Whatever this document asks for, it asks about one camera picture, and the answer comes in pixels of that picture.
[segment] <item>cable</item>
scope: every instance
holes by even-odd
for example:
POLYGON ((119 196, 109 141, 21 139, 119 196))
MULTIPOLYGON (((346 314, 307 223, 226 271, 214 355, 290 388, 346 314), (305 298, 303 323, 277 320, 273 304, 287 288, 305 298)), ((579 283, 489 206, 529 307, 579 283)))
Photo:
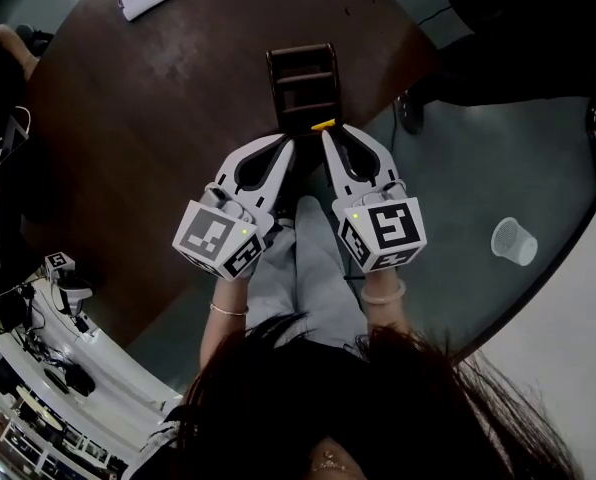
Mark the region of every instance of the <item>cable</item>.
POLYGON ((13 288, 9 288, 9 290, 7 290, 6 292, 2 292, 0 294, 0 297, 2 297, 3 295, 7 295, 8 293, 13 292, 14 290, 17 290, 18 288, 22 288, 24 286, 28 286, 32 283, 35 283, 38 279, 34 279, 33 281, 29 281, 27 283, 21 283, 21 284, 17 284, 16 286, 14 286, 13 288))
POLYGON ((44 341, 42 342, 42 344, 47 347, 47 349, 52 350, 53 352, 55 352, 56 354, 58 354, 60 357, 62 357, 62 360, 65 361, 65 363, 70 364, 70 365, 75 365, 76 363, 73 362, 73 360, 68 357, 67 355, 65 355, 64 352, 54 348, 54 347, 50 347, 49 345, 47 345, 44 341))
POLYGON ((445 11, 448 11, 449 9, 452 9, 453 5, 450 5, 448 7, 444 7, 443 9, 440 9, 439 11, 433 13, 431 16, 427 16, 424 20, 419 21, 418 22, 418 26, 421 26, 423 23, 428 22, 429 20, 433 20, 436 16, 438 16, 439 14, 442 14, 445 11))
POLYGON ((31 112, 29 112, 29 110, 27 110, 25 107, 16 107, 16 108, 27 112, 27 117, 29 117, 29 120, 27 121, 27 129, 25 130, 25 133, 27 134, 27 136, 29 136, 29 128, 31 127, 31 112))
POLYGON ((38 313, 42 317, 42 325, 40 327, 32 327, 25 334, 29 334, 32 331, 39 331, 40 329, 44 329, 45 328, 45 324, 47 323, 47 320, 45 318, 45 315, 43 315, 42 314, 42 311, 40 311, 37 307, 34 306, 33 300, 31 301, 31 309, 32 310, 35 310, 36 313, 38 313))
MULTIPOLYGON (((52 302, 54 300, 54 284, 51 284, 51 299, 52 302)), ((67 329, 71 334, 73 334, 76 338, 80 338, 80 336, 78 336, 74 331, 72 331, 69 327, 67 327, 65 325, 65 322, 62 321, 62 318, 60 318, 59 315, 56 315, 56 311, 58 311, 58 313, 60 313, 60 310, 58 309, 58 306, 53 305, 49 303, 49 300, 47 299, 47 297, 45 297, 45 294, 42 292, 42 290, 38 290, 38 292, 40 293, 40 295, 42 295, 42 298, 45 299, 45 302, 47 303, 47 306, 49 306, 49 309, 51 309, 51 311, 54 313, 54 316, 58 319, 58 321, 62 324, 62 326, 67 329)))
POLYGON ((18 345, 20 345, 23 348, 23 350, 25 350, 25 340, 22 339, 22 336, 18 332, 18 329, 14 327, 11 331, 9 331, 9 334, 11 334, 11 337, 14 339, 14 341, 16 341, 16 336, 14 336, 14 331, 16 332, 16 336, 18 336, 18 339, 20 340, 17 342, 18 345))

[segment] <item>necklace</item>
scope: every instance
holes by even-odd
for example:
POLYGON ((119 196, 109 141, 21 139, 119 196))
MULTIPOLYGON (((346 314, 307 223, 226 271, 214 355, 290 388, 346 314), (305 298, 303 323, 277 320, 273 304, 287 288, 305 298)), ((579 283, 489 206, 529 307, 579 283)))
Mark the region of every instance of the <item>necklace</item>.
POLYGON ((352 478, 354 480, 357 479, 357 477, 349 471, 349 468, 347 468, 347 466, 340 464, 339 462, 336 462, 335 456, 331 450, 325 450, 322 454, 325 459, 320 464, 316 464, 315 466, 313 466, 311 468, 312 472, 320 471, 323 469, 335 469, 337 471, 342 471, 349 478, 352 478))

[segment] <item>floor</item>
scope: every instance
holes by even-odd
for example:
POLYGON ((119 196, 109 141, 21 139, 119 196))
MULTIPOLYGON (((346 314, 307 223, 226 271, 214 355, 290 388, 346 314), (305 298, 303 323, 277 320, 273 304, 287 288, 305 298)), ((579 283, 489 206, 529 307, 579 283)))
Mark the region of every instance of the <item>floor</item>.
MULTIPOLYGON (((55 31, 76 1, 7 0, 0 21, 55 31)), ((448 5, 396 1, 416 21, 448 5)), ((469 32, 451 10, 423 28, 439 47, 469 32)), ((420 331, 464 345, 524 292, 562 246, 595 193, 582 128, 585 105, 576 98, 471 109, 433 103, 420 136, 396 129, 394 157, 409 193, 419 197, 429 239, 422 255, 401 269, 420 331), (536 260, 524 269, 489 249, 496 223, 510 215, 540 244, 536 260)), ((368 131, 390 144, 393 124, 386 109, 368 131)), ((311 182, 323 195, 323 174, 311 182)), ((207 276, 201 288, 181 294, 128 349, 175 389, 183 390, 197 373, 212 284, 207 276)))
POLYGON ((545 287, 482 352, 531 398, 539 394, 585 478, 596 479, 596 214, 545 287))

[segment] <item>leg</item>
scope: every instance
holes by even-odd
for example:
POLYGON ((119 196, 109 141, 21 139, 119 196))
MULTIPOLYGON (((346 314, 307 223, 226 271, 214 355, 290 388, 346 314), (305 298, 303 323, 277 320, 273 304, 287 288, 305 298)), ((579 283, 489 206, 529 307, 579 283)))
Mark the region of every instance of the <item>leg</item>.
POLYGON ((296 233, 285 227, 261 256, 249 281, 247 328, 296 307, 296 233))
POLYGON ((7 25, 0 25, 0 44, 20 64, 25 80, 28 81, 38 65, 38 59, 31 54, 18 34, 7 25))
POLYGON ((590 95, 594 70, 584 61, 572 62, 578 57, 575 41, 565 44, 560 34, 537 34, 500 26, 463 37, 441 50, 442 69, 408 94, 419 105, 440 100, 462 106, 590 95))
POLYGON ((296 275, 300 311, 313 341, 343 347, 367 333, 367 319, 344 280, 336 236, 320 204, 303 197, 296 211, 296 275))

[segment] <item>black shoe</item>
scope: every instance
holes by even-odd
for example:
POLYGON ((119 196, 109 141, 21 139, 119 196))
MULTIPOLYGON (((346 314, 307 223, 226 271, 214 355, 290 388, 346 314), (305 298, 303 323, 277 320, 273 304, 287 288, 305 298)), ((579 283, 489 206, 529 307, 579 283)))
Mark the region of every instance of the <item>black shoe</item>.
POLYGON ((53 34, 48 34, 42 30, 36 30, 31 25, 23 23, 16 27, 16 34, 22 39, 25 46, 34 57, 41 57, 53 39, 53 34))
POLYGON ((425 107, 412 100, 409 93, 404 92, 396 100, 398 120, 411 135, 418 135, 425 124, 425 107))
POLYGON ((276 220, 295 220, 296 208, 298 206, 298 199, 300 199, 300 196, 293 190, 285 189, 282 192, 284 193, 281 193, 278 196, 278 199, 276 199, 276 204, 274 205, 276 220))

